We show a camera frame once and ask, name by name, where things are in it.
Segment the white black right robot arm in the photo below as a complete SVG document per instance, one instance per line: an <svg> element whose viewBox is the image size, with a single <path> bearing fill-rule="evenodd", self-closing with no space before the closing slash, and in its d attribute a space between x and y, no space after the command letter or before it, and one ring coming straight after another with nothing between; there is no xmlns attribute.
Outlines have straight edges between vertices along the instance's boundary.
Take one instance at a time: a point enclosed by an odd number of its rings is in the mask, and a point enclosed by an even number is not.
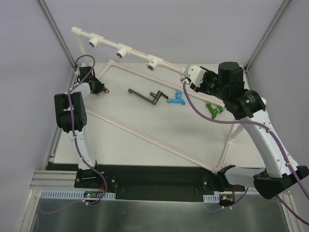
<svg viewBox="0 0 309 232"><path fill-rule="evenodd" d="M301 180L309 175L307 166L299 165L288 153L270 122L260 95L244 87L244 70L236 62L223 62L218 72L188 65L183 74L183 89L214 96L223 101L234 121L249 134L262 157L264 168L241 168L229 165L215 171L217 185L229 190L234 185L255 188L265 199L272 199L294 184L308 192Z"/></svg>

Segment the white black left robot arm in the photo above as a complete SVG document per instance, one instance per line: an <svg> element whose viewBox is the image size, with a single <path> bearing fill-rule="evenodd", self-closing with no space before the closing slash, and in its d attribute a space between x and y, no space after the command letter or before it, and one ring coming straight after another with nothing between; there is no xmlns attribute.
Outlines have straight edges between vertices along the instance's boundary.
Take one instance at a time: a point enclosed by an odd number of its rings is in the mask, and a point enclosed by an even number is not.
<svg viewBox="0 0 309 232"><path fill-rule="evenodd" d="M95 153L86 138L87 114L84 99L104 90L105 85L96 78L94 69L85 66L79 68L77 81L72 89L54 96L57 126L69 137L78 159L76 179L80 183L85 181L91 188L101 185L102 176L98 173Z"/></svg>

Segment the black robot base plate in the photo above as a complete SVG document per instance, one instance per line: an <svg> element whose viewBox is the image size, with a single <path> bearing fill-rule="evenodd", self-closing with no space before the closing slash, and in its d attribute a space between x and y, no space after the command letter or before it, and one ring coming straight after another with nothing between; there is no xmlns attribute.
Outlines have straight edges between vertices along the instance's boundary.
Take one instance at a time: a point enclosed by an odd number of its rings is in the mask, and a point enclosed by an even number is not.
<svg viewBox="0 0 309 232"><path fill-rule="evenodd" d="M72 171L76 189L90 189L86 198L114 193L120 200L201 202L214 192L244 191L249 184L229 181L233 165L213 174L201 167L95 165L82 170L76 164L49 163L49 171Z"/></svg>

